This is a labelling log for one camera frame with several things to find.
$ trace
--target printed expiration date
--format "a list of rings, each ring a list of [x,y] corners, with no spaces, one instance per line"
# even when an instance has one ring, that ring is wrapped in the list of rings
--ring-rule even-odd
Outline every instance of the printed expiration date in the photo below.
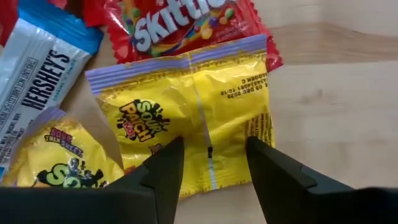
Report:
[[[268,87],[267,75],[265,73],[242,79],[242,85],[230,88],[221,92],[221,96],[228,99],[239,97],[241,95],[253,93]]]

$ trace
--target candy wrapper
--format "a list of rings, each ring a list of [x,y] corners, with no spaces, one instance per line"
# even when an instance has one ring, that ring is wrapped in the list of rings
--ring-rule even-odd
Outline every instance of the candy wrapper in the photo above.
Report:
[[[86,72],[132,170],[184,137],[181,196],[249,182],[245,141],[274,145],[264,35]]]
[[[44,109],[62,102],[103,36],[46,1],[19,0],[18,10],[0,57],[0,178],[12,146]]]
[[[67,0],[48,0],[48,2],[63,9],[67,5]],[[2,0],[0,8],[0,45],[5,46],[8,37],[18,20],[18,0]]]
[[[105,0],[104,11],[118,63],[266,34],[268,72],[282,65],[271,33],[250,0]]]
[[[104,5],[107,0],[83,0],[83,17],[88,27],[105,23]]]
[[[45,110],[15,151],[5,186],[102,188],[124,174],[81,124],[58,108]]]

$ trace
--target red candy wrapper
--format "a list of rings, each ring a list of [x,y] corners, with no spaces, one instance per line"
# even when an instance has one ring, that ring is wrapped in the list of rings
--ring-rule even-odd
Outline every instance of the red candy wrapper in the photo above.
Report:
[[[88,27],[104,24],[106,0],[83,0],[83,17]]]
[[[65,8],[68,0],[48,0],[52,4]],[[6,45],[8,37],[10,36],[15,23],[18,20],[18,0],[1,0],[0,7],[0,45],[3,47]]]
[[[104,23],[118,63],[266,34],[268,72],[283,64],[271,32],[250,0],[105,1]]]

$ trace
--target sour patch kids logo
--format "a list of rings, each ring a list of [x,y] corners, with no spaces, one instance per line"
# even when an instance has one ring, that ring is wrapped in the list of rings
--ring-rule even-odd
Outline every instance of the sour patch kids logo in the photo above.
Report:
[[[134,100],[119,108],[123,114],[118,120],[118,128],[124,129],[126,138],[140,142],[150,140],[162,131],[167,131],[166,125],[170,119],[163,118],[163,109],[158,103],[147,100]]]

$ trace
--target wooden surface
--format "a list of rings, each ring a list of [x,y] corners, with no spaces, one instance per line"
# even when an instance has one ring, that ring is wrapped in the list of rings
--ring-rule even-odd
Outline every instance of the wooden surface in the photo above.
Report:
[[[339,12],[336,5],[328,5],[330,1],[267,0],[259,6],[263,18],[273,27],[286,63],[269,79],[277,147],[353,187],[397,187],[398,37],[377,35],[380,30],[360,33],[358,30],[372,27],[358,26],[358,21],[335,21],[339,13],[345,15],[346,9]],[[325,5],[335,11],[324,12],[328,9]],[[388,30],[395,29],[394,24]],[[98,56],[86,69],[114,63],[105,37]],[[116,140],[83,75],[62,107],[120,162]],[[248,184],[181,201],[176,223],[265,220]]]

